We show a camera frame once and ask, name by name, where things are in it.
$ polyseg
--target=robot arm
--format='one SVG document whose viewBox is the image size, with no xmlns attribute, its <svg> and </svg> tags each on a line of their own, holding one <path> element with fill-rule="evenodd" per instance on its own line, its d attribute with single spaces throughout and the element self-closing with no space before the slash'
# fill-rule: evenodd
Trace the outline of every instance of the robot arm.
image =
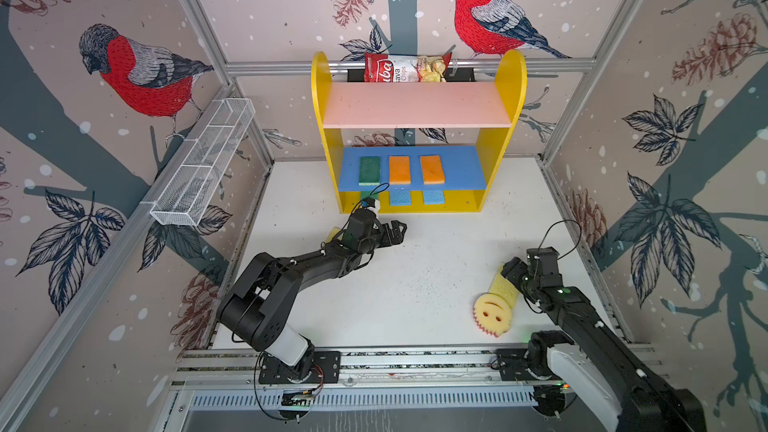
<svg viewBox="0 0 768 432">
<path fill-rule="evenodd" d="M 502 275 L 562 329 L 533 334 L 532 369 L 566 380 L 608 430 L 706 430 L 698 399 L 656 375 L 608 330 L 578 288 L 563 286 L 556 250 L 530 248 L 527 256 L 530 266 L 515 257 Z"/>
<path fill-rule="evenodd" d="M 254 350 L 283 362 L 284 373 L 304 379 L 312 367 L 314 347 L 286 323 L 296 295 L 329 278 L 339 278 L 360 265 L 362 256 L 377 248 L 402 243 L 407 226 L 397 220 L 381 224 L 376 214 L 358 208 L 348 226 L 319 251 L 292 258 L 262 252 L 254 257 L 226 294 L 216 318 Z"/>
</svg>

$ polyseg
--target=orange sponge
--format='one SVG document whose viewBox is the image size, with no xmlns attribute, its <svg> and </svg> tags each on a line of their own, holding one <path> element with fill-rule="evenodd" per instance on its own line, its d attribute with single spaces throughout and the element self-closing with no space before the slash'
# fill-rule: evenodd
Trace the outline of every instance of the orange sponge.
<svg viewBox="0 0 768 432">
<path fill-rule="evenodd" d="M 432 185 L 446 183 L 446 175 L 442 173 L 440 156 L 421 156 L 421 160 L 422 175 L 425 184 Z"/>
<path fill-rule="evenodd" d="M 411 183 L 411 158 L 408 156 L 389 157 L 389 185 L 407 186 Z"/>
</svg>

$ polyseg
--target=blue sponge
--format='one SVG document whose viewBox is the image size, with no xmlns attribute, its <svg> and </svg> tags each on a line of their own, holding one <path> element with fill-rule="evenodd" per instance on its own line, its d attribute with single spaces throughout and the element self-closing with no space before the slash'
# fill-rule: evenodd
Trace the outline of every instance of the blue sponge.
<svg viewBox="0 0 768 432">
<path fill-rule="evenodd" d="M 391 207 L 403 207 L 411 205 L 411 191 L 409 190 L 390 190 L 389 205 Z"/>
<path fill-rule="evenodd" d="M 446 194 L 442 190 L 425 190 L 422 193 L 425 206 L 442 206 L 446 203 Z"/>
</svg>

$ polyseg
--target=pink shelf board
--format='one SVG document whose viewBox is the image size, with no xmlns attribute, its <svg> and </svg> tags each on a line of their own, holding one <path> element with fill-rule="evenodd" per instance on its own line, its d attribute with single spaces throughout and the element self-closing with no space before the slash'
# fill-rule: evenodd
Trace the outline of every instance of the pink shelf board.
<svg viewBox="0 0 768 432">
<path fill-rule="evenodd" d="M 493 82 L 334 82 L 326 129 L 510 127 Z"/>
</svg>

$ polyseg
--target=white table surface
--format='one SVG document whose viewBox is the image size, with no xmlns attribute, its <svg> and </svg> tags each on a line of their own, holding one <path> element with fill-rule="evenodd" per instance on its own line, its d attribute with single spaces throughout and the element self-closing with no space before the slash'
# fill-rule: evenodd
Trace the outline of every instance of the white table surface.
<svg viewBox="0 0 768 432">
<path fill-rule="evenodd" d="M 344 225 L 326 162 L 278 162 L 266 188 L 238 276 L 260 252 L 274 257 L 320 248 L 331 228 Z M 494 274 L 525 249 L 537 247 L 547 228 L 562 220 L 532 158 L 505 158 L 481 213 L 388 214 L 408 225 L 401 245 L 379 249 L 359 271 L 302 291 L 288 323 L 317 347 L 508 344 L 556 327 L 522 300 L 512 328 L 499 338 L 481 331 L 472 306 L 488 291 Z M 564 224 L 544 242 L 560 253 L 573 247 Z M 563 283 L 587 295 L 606 324 L 608 316 L 579 255 L 559 263 Z M 215 349 L 248 348 L 233 343 L 219 324 Z"/>
</svg>

